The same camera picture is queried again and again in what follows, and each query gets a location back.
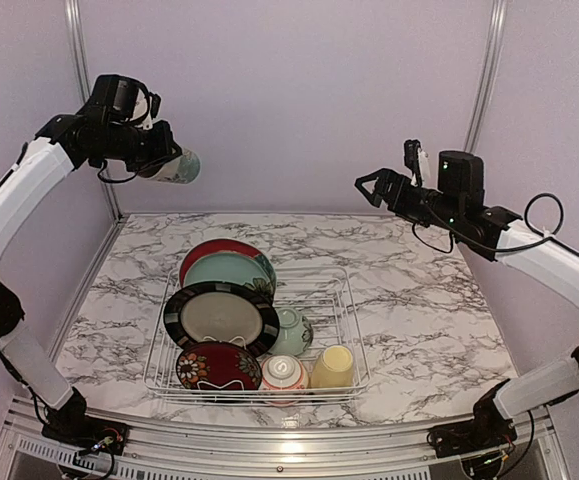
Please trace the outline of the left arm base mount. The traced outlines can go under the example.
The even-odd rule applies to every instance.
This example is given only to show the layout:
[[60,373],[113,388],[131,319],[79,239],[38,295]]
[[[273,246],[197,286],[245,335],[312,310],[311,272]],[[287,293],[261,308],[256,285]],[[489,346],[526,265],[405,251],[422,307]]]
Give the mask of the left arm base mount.
[[105,451],[115,456],[123,453],[128,432],[129,427],[125,423],[89,416],[86,416],[78,425],[64,427],[54,423],[42,428],[44,437],[77,446],[81,450],[90,450],[95,444],[110,437],[112,442],[105,448]]

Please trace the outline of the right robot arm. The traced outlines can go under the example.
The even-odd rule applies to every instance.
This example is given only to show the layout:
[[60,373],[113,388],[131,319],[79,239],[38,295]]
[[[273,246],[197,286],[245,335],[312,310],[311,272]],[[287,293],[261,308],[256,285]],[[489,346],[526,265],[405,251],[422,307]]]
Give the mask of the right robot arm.
[[[462,151],[439,154],[434,189],[423,184],[424,152],[416,141],[404,147],[409,175],[382,168],[355,181],[374,207],[424,227],[448,231],[459,243],[491,261],[513,268],[554,291],[579,310],[579,252],[555,235],[530,226],[526,214],[484,204],[484,162]],[[484,448],[510,430],[515,416],[579,392],[579,345],[564,357],[502,382],[473,407],[460,437]]]

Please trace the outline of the red plate with teal flower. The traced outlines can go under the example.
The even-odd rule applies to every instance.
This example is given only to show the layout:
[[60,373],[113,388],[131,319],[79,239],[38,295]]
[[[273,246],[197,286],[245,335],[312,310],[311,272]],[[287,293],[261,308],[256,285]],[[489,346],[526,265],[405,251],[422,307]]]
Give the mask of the red plate with teal flower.
[[187,270],[200,258],[218,252],[237,252],[249,257],[257,255],[264,255],[258,248],[229,238],[219,238],[205,241],[193,247],[184,257],[179,272],[179,281],[181,285],[181,278]]

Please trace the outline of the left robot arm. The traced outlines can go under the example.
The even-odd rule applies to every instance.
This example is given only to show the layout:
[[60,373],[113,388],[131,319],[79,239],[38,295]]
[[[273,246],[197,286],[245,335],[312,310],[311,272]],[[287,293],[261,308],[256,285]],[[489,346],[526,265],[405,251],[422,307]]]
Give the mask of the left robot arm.
[[[169,123],[158,117],[160,105],[144,83],[106,74],[76,113],[51,118],[0,180],[0,261],[44,198],[84,164],[104,170],[108,161],[121,161],[132,178],[149,178],[180,159]],[[85,398],[57,370],[24,316],[19,297],[0,281],[0,360],[45,406],[45,434],[88,444],[107,427],[87,415]]]

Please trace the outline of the yellow mug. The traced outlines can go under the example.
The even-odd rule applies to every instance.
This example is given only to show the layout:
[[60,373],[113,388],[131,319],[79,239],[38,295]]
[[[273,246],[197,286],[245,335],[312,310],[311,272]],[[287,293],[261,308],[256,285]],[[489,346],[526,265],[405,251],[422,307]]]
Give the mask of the yellow mug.
[[310,386],[315,389],[351,387],[353,379],[352,352],[343,345],[333,345],[318,357],[311,373]]

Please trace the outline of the floral ceramic tumbler cup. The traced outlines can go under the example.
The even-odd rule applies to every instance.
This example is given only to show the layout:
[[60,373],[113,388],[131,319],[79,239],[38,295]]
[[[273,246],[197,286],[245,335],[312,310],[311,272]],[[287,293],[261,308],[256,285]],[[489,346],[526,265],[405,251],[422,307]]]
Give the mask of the floral ceramic tumbler cup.
[[138,176],[147,180],[189,184],[200,174],[201,161],[198,155],[185,147],[174,149],[175,156],[168,162],[147,169]]

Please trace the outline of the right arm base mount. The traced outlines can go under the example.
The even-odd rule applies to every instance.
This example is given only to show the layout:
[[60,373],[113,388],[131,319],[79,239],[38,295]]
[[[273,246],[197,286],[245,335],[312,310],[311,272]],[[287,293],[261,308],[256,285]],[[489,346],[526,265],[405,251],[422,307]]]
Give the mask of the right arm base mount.
[[511,444],[516,439],[517,433],[511,420],[491,426],[475,419],[433,426],[426,438],[438,458]]

